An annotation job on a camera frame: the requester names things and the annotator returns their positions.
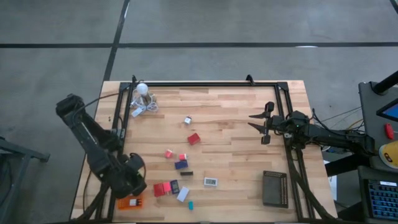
black floor stripe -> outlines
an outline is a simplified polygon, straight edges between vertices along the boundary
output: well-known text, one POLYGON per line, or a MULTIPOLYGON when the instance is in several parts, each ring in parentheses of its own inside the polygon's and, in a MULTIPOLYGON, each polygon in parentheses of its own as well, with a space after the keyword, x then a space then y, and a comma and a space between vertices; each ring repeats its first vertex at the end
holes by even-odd
POLYGON ((121 49, 173 49, 173 48, 250 48, 250 47, 398 47, 398 42, 296 42, 296 43, 126 43, 121 49))
POLYGON ((103 81, 109 81, 109 79, 111 78, 114 58, 116 56, 116 52, 118 51, 118 45, 119 45, 119 41, 120 41, 120 36, 122 35, 124 20, 126 18, 126 14, 127 14, 127 9, 129 7, 129 3, 130 3, 130 0, 124 0, 122 11, 120 13, 118 28, 116 29, 116 33, 115 33, 114 39, 113 39, 113 45, 112 45, 111 53, 109 55, 108 63, 106 64, 106 69, 105 69, 105 74, 104 74, 103 81))
POLYGON ((110 48, 112 44, 0 44, 0 49, 79 49, 79 48, 110 48))
POLYGON ((392 7, 394 7, 394 9, 396 10, 396 13, 398 14, 398 4, 396 2, 396 0, 390 0, 392 7))

red cube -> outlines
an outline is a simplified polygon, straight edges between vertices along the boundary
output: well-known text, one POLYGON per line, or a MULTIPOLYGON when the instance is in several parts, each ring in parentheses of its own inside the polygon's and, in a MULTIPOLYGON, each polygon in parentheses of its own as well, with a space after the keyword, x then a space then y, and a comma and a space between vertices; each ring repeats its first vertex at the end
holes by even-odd
POLYGON ((154 194, 155 197, 160 197, 164 195, 163 184, 154 184, 154 194))
POLYGON ((197 133, 192 134, 191 136, 188 137, 188 142, 191 145, 194 145, 194 144, 200 142, 199 135, 197 133))

white cable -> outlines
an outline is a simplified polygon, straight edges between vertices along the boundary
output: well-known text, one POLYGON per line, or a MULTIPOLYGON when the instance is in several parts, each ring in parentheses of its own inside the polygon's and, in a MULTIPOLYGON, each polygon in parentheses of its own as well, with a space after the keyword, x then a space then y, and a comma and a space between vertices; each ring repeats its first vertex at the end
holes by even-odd
POLYGON ((154 102, 154 94, 148 93, 148 95, 150 97, 150 103, 146 106, 144 104, 144 100, 142 99, 141 94, 137 94, 137 89, 133 90, 132 102, 130 106, 140 108, 143 112, 145 110, 156 112, 159 109, 159 107, 157 106, 157 103, 154 102))

wooden table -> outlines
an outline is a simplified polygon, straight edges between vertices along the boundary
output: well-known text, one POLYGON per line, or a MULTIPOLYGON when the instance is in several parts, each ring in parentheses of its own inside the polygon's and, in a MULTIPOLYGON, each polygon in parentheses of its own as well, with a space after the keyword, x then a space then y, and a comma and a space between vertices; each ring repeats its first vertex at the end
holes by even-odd
MULTIPOLYGON (((303 81, 288 81, 294 110, 310 115, 310 105, 303 81)), ((119 82, 104 82, 101 96, 117 93, 119 82)), ((247 122, 259 114, 268 101, 276 102, 269 87, 151 87, 160 110, 130 116, 124 153, 136 152, 146 162, 146 183, 142 193, 144 207, 120 211, 115 208, 114 222, 292 222, 296 221, 294 200, 289 180, 289 208, 265 207, 261 200, 262 171, 272 170, 289 174, 283 139, 271 134, 271 143, 261 145, 261 135, 247 122), (192 123, 186 126, 184 118, 192 123), (201 142, 189 145, 187 136, 198 133, 201 142), (175 159, 166 159, 164 152, 188 155, 189 168, 194 175, 180 176, 175 159), (218 179, 217 187, 204 187, 203 178, 218 179), (180 188, 190 189, 184 203, 176 195, 155 198, 153 184, 178 180, 180 188), (193 200, 194 209, 188 209, 193 200)), ((117 96, 98 103, 95 120, 105 129, 111 128, 117 96)), ((326 176, 321 152, 316 146, 303 150, 310 188, 336 217, 335 204, 326 176)), ((89 173, 85 162, 72 211, 72 218, 82 213, 82 195, 89 173)), ((99 191, 100 183, 91 177, 86 193, 86 206, 99 191)), ((307 209, 303 192, 300 198, 304 216, 307 209)))

blue block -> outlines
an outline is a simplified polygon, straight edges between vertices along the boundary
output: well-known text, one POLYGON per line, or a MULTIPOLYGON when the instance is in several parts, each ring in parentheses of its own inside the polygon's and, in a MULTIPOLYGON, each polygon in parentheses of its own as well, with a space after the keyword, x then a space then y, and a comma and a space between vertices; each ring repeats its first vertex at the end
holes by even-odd
POLYGON ((175 164, 175 169, 183 169, 188 167, 188 162, 187 161, 180 161, 176 162, 175 164))
POLYGON ((189 210, 193 210, 193 202, 192 201, 188 202, 188 208, 189 208, 189 210))

